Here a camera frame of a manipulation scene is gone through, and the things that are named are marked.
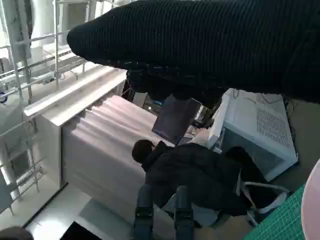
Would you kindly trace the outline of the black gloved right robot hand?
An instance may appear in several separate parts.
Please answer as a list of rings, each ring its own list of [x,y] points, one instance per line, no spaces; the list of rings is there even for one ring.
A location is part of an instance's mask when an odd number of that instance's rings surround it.
[[[213,105],[228,89],[320,101],[317,0],[137,0],[72,28],[72,52],[131,88]]]

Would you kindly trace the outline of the bare left hand blue tape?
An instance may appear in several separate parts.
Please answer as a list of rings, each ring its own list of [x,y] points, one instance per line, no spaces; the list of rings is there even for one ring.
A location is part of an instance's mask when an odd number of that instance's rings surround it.
[[[194,239],[194,214],[188,188],[180,185],[175,193],[174,229],[176,240]],[[138,192],[133,224],[134,240],[152,240],[154,207],[152,188],[144,184]]]

